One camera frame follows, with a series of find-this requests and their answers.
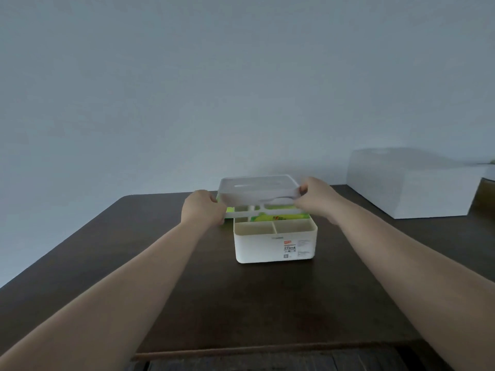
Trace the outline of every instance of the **table surface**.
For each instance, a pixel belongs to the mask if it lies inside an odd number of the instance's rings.
[[[495,280],[495,222],[394,220],[345,185],[344,197],[418,241]],[[70,300],[132,259],[180,219],[188,193],[119,199],[0,288],[0,354]],[[201,239],[137,358],[400,343],[419,334],[343,233],[318,225],[312,260],[239,264],[232,221]]]

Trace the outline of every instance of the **white wall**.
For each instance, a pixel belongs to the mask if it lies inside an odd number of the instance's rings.
[[[495,153],[492,0],[0,2],[0,285],[127,194]]]

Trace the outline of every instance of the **forearm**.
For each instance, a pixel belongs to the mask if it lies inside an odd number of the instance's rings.
[[[337,205],[334,220],[356,253],[440,355],[459,370],[491,368],[495,284],[361,207]]]
[[[120,371],[206,229],[180,224],[166,233],[29,333],[0,358],[0,369]]]

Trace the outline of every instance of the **white plastic organizer box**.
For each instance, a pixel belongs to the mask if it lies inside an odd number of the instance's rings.
[[[225,218],[234,218],[234,245],[239,263],[260,263],[311,259],[318,227],[309,215],[291,206],[300,197],[298,183],[289,175],[225,178],[218,199],[232,208]],[[284,218],[285,215],[305,218]]]

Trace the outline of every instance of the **hand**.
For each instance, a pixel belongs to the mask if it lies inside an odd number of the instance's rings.
[[[310,214],[320,215],[337,224],[335,213],[337,207],[346,202],[330,185],[315,177],[307,178],[300,187],[302,196],[294,201],[294,205]]]
[[[208,227],[223,224],[227,206],[218,203],[206,190],[197,190],[189,195],[182,206],[181,222],[195,222]]]

